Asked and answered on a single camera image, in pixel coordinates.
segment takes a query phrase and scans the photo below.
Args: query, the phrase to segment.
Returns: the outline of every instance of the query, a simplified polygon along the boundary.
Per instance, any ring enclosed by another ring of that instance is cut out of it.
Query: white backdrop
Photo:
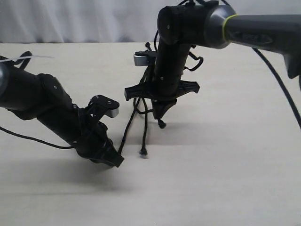
[[[180,0],[1,0],[0,42],[152,41],[157,14]],[[229,0],[239,14],[300,14],[300,0]]]

